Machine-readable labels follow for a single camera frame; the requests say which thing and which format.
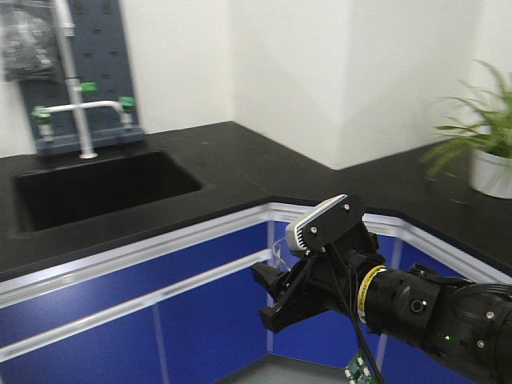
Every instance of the black countertop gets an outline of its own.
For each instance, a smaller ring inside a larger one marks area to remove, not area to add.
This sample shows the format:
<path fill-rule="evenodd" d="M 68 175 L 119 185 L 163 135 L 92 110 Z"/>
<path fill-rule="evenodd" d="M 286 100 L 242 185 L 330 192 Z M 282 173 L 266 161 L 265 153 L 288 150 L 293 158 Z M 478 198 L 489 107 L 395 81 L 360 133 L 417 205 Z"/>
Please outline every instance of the black countertop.
<path fill-rule="evenodd" d="M 512 200 L 472 191 L 463 166 L 459 177 L 428 182 L 419 161 L 426 149 L 331 170 L 234 122 L 151 134 L 145 142 L 100 149 L 98 158 L 164 150 L 198 178 L 201 190 L 37 232 L 20 230 L 13 176 L 97 160 L 0 158 L 0 281 L 265 202 L 314 205 L 336 194 L 357 194 L 367 212 L 403 218 L 512 274 Z"/>

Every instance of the green faucet handle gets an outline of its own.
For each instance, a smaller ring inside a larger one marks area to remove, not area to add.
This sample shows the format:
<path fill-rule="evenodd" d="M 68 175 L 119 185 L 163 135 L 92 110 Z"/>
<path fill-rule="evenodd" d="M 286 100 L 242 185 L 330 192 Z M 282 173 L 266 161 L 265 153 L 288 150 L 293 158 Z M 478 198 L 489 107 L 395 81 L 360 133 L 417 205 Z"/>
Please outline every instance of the green faucet handle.
<path fill-rule="evenodd" d="M 95 82 L 83 82 L 80 87 L 83 94 L 95 94 L 98 91 L 98 84 Z"/>
<path fill-rule="evenodd" d="M 135 98 L 121 96 L 119 98 L 119 104 L 121 104 L 122 110 L 124 110 L 126 114 L 129 114 L 135 108 Z"/>
<path fill-rule="evenodd" d="M 51 112 L 45 106 L 35 106 L 32 111 L 32 116 L 34 116 L 41 124 L 50 124 Z"/>

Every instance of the gray floor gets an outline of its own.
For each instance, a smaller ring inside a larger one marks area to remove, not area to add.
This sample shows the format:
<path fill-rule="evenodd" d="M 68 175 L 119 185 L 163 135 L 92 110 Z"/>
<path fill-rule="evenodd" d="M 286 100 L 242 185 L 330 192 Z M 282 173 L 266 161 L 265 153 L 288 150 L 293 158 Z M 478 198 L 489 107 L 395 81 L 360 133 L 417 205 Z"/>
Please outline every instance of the gray floor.
<path fill-rule="evenodd" d="M 343 370 L 270 354 L 217 384 L 341 384 Z"/>

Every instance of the faucet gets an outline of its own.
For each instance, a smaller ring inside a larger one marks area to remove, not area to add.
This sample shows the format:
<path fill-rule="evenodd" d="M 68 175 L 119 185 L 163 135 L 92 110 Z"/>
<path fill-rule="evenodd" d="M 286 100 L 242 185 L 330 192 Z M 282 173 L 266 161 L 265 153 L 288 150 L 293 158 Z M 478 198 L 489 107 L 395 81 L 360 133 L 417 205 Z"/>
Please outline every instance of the faucet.
<path fill-rule="evenodd" d="M 97 89 L 96 84 L 91 82 L 81 84 L 81 88 L 83 92 L 91 92 Z M 83 110 L 105 106 L 113 108 L 119 114 L 121 124 L 126 130 L 131 129 L 133 121 L 131 112 L 134 109 L 135 101 L 134 98 L 128 96 L 120 97 L 118 102 L 101 100 L 98 102 L 80 102 L 78 104 L 65 104 L 61 106 L 36 106 L 32 116 L 38 121 L 39 133 L 42 139 L 45 142 L 52 142 L 54 140 L 54 130 L 51 125 L 51 115 L 58 112 L 73 111 L 75 121 L 77 121 L 78 139 L 82 150 L 80 158 L 95 158 L 98 154 L 94 152 Z"/>
<path fill-rule="evenodd" d="M 123 126 L 129 129 L 132 122 L 130 113 L 134 108 L 134 99 L 121 97 L 119 102 L 108 100 L 83 102 L 82 93 L 94 92 L 97 86 L 93 82 L 79 83 L 74 66 L 73 52 L 69 42 L 69 38 L 74 36 L 74 24 L 71 18 L 69 3 L 67 0 L 53 0 L 53 4 L 54 6 L 51 7 L 53 18 L 58 23 L 58 28 L 55 28 L 55 34 L 61 53 L 64 75 L 66 76 L 66 86 L 70 97 L 70 104 L 50 107 L 36 106 L 32 115 L 38 120 L 39 133 L 43 140 L 45 142 L 52 142 L 54 140 L 54 132 L 51 126 L 51 114 L 65 110 L 72 111 L 82 152 L 80 158 L 95 158 L 98 154 L 94 152 L 85 109 L 100 106 L 112 107 L 119 113 Z"/>

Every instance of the white faucet pipe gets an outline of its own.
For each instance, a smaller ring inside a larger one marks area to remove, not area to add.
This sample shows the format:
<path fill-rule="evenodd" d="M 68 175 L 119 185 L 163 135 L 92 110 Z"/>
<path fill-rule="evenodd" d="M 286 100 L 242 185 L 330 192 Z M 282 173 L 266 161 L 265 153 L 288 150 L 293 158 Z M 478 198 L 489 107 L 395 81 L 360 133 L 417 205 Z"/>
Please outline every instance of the white faucet pipe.
<path fill-rule="evenodd" d="M 74 23 L 71 17 L 70 4 L 67 0 L 55 0 L 58 27 L 62 29 L 68 38 L 74 36 Z"/>
<path fill-rule="evenodd" d="M 59 0 L 54 0 L 52 14 L 54 20 L 60 24 L 61 15 L 59 15 L 57 12 L 58 3 Z M 70 103 L 75 105 L 83 104 L 82 94 L 78 91 L 79 82 L 74 66 L 73 52 L 71 50 L 69 38 L 65 36 L 61 28 L 56 28 L 55 32 L 57 35 L 58 48 L 61 54 L 62 67 L 64 68 L 64 75 L 66 76 L 67 92 L 70 96 Z M 74 122 L 77 125 L 80 149 L 82 150 L 80 158 L 95 158 L 98 156 L 98 154 L 94 152 L 93 143 L 90 139 L 86 112 L 83 110 L 83 108 L 74 108 L 73 116 Z"/>
<path fill-rule="evenodd" d="M 99 102 L 83 102 L 82 104 L 67 104 L 64 106 L 48 106 L 46 109 L 49 112 L 57 113 L 65 112 L 68 110 L 76 110 L 77 108 L 83 108 L 84 110 L 88 110 L 90 108 L 99 108 L 100 106 L 109 106 L 110 108 L 114 108 L 120 116 L 124 114 L 121 104 L 119 102 L 115 102 L 112 100 L 102 100 Z"/>

